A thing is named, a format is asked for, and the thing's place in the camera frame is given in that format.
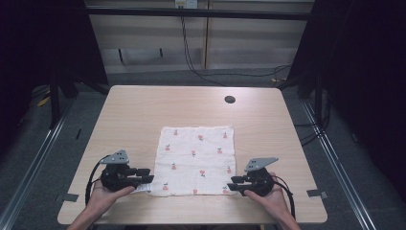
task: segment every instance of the wire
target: wire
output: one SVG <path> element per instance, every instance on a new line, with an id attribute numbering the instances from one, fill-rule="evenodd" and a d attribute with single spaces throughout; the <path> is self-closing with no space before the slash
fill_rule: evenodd
<path id="1" fill-rule="evenodd" d="M 323 123 L 321 126 L 321 131 L 319 133 L 316 133 L 315 136 L 313 136 L 310 140 L 302 143 L 302 147 L 310 144 L 312 141 L 314 141 L 316 138 L 320 137 L 325 131 L 327 130 L 328 124 L 329 124 L 329 118 L 330 118 L 330 110 L 331 110 L 331 98 L 329 94 L 327 94 L 327 103 L 326 103 L 326 108 L 325 108 L 325 118 L 323 119 Z M 309 138 L 311 135 L 306 136 L 305 138 L 302 138 L 302 140 Z"/>
<path id="2" fill-rule="evenodd" d="M 104 159 L 102 158 L 93 168 L 93 171 L 90 173 L 90 177 L 89 177 L 89 181 L 87 182 L 86 185 L 86 193 L 84 195 L 84 204 L 87 205 L 87 203 L 89 202 L 90 199 L 90 191 L 92 190 L 92 185 L 93 183 L 95 183 L 97 180 L 92 181 L 93 180 L 93 176 L 95 175 L 96 169 L 98 168 L 99 164 L 101 163 L 101 161 Z"/>
<path id="3" fill-rule="evenodd" d="M 189 44 L 188 44 L 188 40 L 187 40 L 187 35 L 186 35 L 186 25 L 185 25 L 185 18 L 181 17 L 181 22 L 182 22 L 182 34 L 183 34 L 183 42 L 184 42 L 184 53 L 185 53 L 185 59 L 186 59 L 186 63 L 188 64 L 189 69 L 195 73 L 200 79 L 204 80 L 204 81 L 209 81 L 215 84 L 219 84 L 221 86 L 227 86 L 223 83 L 214 81 L 214 80 L 208 80 L 205 79 L 203 77 L 212 77 L 212 76 L 243 76 L 243 77 L 253 77 L 253 78 L 263 78 L 263 77 L 267 77 L 267 76 L 272 76 L 275 75 L 276 80 L 275 83 L 272 85 L 272 87 L 275 87 L 275 85 L 278 83 L 278 78 L 276 76 L 277 73 L 279 73 L 280 71 L 291 67 L 291 64 L 288 65 L 281 65 L 281 66 L 277 66 L 274 68 L 272 73 L 268 73 L 268 74 L 262 74 L 262 75 L 248 75 L 248 74 L 237 74 L 237 73 L 230 73 L 230 74 L 202 74 L 202 73 L 198 73 L 193 66 L 192 63 L 192 58 L 191 58 L 191 54 L 189 52 Z"/>
<path id="4" fill-rule="evenodd" d="M 296 218 L 296 214 L 295 214 L 295 201 L 293 200 L 293 194 L 292 192 L 290 192 L 289 187 L 287 186 L 286 182 L 284 182 L 283 179 L 281 179 L 278 176 L 275 175 L 271 175 L 272 177 L 276 177 L 279 180 L 281 180 L 283 182 L 284 185 L 282 185 L 280 182 L 274 181 L 275 184 L 281 186 L 281 188 L 283 188 L 286 193 L 287 193 L 287 197 L 289 198 L 289 203 L 290 203 L 290 214 L 292 215 L 292 217 L 295 219 Z"/>

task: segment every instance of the gray gripper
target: gray gripper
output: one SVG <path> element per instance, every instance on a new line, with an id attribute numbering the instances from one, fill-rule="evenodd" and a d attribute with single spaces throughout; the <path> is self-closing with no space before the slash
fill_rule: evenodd
<path id="1" fill-rule="evenodd" d="M 125 150 L 119 150 L 101 160 L 101 164 L 128 164 L 128 156 Z"/>
<path id="2" fill-rule="evenodd" d="M 245 171 L 246 172 L 257 171 L 278 160 L 279 160 L 278 157 L 253 158 L 248 162 L 248 165 L 245 167 Z"/>

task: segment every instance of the black cable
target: black cable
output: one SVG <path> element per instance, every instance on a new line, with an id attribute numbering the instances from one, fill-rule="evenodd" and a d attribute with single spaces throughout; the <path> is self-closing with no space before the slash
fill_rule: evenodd
<path id="1" fill-rule="evenodd" d="M 102 180 L 104 177 L 101 177 L 100 179 L 95 179 L 92 181 L 92 184 L 94 184 L 96 181 Z"/>
<path id="2" fill-rule="evenodd" d="M 313 136 L 310 140 L 306 141 L 305 143 L 302 143 L 302 147 L 308 145 L 312 141 L 314 141 L 316 138 L 321 136 L 325 131 L 327 130 L 328 124 L 329 124 L 329 118 L 330 118 L 330 110 L 331 110 L 331 98 L 329 95 L 327 95 L 327 103 L 326 103 L 326 108 L 325 108 L 325 118 L 323 119 L 323 123 L 321 126 L 321 131 L 317 133 L 315 136 Z"/>
<path id="3" fill-rule="evenodd" d="M 102 158 L 102 159 L 96 164 L 95 168 L 93 168 L 92 173 L 90 173 L 89 181 L 87 182 L 87 185 L 86 185 L 86 192 L 85 192 L 85 195 L 84 195 L 84 204 L 85 204 L 85 205 L 87 205 L 87 203 L 89 202 L 89 199 L 90 199 L 90 192 L 91 192 L 91 190 L 92 190 L 92 185 L 93 185 L 93 183 L 95 183 L 96 181 L 98 181 L 98 179 L 95 180 L 95 181 L 92 181 L 92 180 L 93 180 L 93 176 L 95 175 L 96 169 L 98 168 L 99 164 L 101 163 L 101 161 L 102 161 L 104 158 Z"/>
<path id="4" fill-rule="evenodd" d="M 314 136 L 317 137 L 319 135 L 320 135 L 320 133 L 316 133 L 316 134 L 311 133 L 310 135 L 307 135 L 306 137 L 301 138 L 300 141 L 304 141 L 305 139 L 310 138 L 310 137 L 314 137 Z"/>
<path id="5" fill-rule="evenodd" d="M 275 74 L 275 81 L 274 81 L 274 83 L 272 84 L 272 88 L 275 88 L 275 86 L 278 84 L 278 76 L 277 76 L 277 73 L 276 73 L 276 69 L 278 69 L 278 67 L 276 67 L 275 69 L 274 69 L 274 74 Z"/>
<path id="6" fill-rule="evenodd" d="M 204 81 L 209 81 L 215 84 L 219 84 L 221 86 L 227 86 L 225 84 L 222 84 L 220 82 L 214 81 L 214 80 L 208 80 L 205 79 L 203 77 L 211 77 L 211 76 L 243 76 L 243 77 L 253 77 L 253 78 L 262 78 L 262 77 L 267 77 L 267 76 L 272 76 L 275 75 L 277 73 L 279 73 L 280 71 L 282 71 L 285 68 L 291 67 L 290 64 L 288 65 L 280 65 L 274 68 L 274 71 L 272 73 L 269 74 L 262 74 L 262 75 L 247 75 L 247 74 L 202 74 L 202 73 L 198 73 L 195 69 L 194 66 L 192 64 L 192 58 L 191 58 L 191 54 L 189 52 L 189 44 L 188 44 L 188 40 L 187 40 L 187 36 L 186 36 L 186 26 L 185 26 L 185 18 L 181 17 L 181 22 L 182 22 L 182 34 L 183 34 L 183 42 L 184 42 L 184 53 L 185 53 L 185 59 L 186 59 L 186 63 L 188 64 L 189 69 L 195 73 L 200 79 L 204 80 Z"/>
<path id="7" fill-rule="evenodd" d="M 287 190 L 290 191 L 289 186 L 287 186 L 286 182 L 285 182 L 282 178 L 278 177 L 277 175 L 272 175 L 272 174 L 271 174 L 271 176 L 272 176 L 272 177 L 275 177 L 275 178 L 278 178 L 279 180 L 281 180 L 281 181 L 283 182 L 283 184 L 286 186 Z"/>
<path id="8" fill-rule="evenodd" d="M 180 20 L 182 22 L 182 33 L 183 33 L 183 43 L 184 43 L 184 52 L 185 52 L 185 59 L 186 59 L 186 63 L 188 64 L 189 69 L 194 72 L 200 79 L 204 80 L 204 81 L 209 81 L 211 83 L 215 83 L 221 86 L 227 86 L 225 84 L 222 84 L 220 82 L 214 81 L 214 80 L 208 80 L 203 78 L 199 73 L 197 73 L 197 71 L 194 69 L 193 63 L 192 63 L 192 58 L 191 58 L 191 54 L 189 53 L 189 45 L 188 45 L 188 40 L 186 37 L 186 27 L 185 27 L 185 18 L 184 17 L 180 17 Z"/>
<path id="9" fill-rule="evenodd" d="M 295 219 L 295 218 L 296 218 L 296 213 L 295 213 L 295 201 L 293 200 L 293 194 L 292 194 L 292 193 L 290 192 L 290 190 L 287 188 L 287 185 L 286 185 L 286 187 L 285 187 L 285 186 L 282 185 L 280 182 L 277 182 L 277 181 L 274 181 L 274 182 L 275 182 L 275 184 L 281 186 L 281 188 L 283 188 L 283 189 L 286 191 L 287 197 L 289 198 L 289 203 L 290 203 L 290 214 L 291 214 L 292 217 Z"/>

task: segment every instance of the towel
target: towel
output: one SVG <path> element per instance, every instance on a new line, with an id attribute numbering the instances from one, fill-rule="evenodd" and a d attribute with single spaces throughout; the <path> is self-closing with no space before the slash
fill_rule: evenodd
<path id="1" fill-rule="evenodd" d="M 231 126 L 163 127 L 151 196 L 234 195 L 236 175 Z"/>

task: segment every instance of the small round object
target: small round object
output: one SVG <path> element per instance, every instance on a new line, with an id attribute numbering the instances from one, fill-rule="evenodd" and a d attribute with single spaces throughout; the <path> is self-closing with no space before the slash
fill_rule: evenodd
<path id="1" fill-rule="evenodd" d="M 224 98 L 224 101 L 226 101 L 226 103 L 228 104 L 233 104 L 236 102 L 236 98 L 233 96 L 227 96 Z"/>

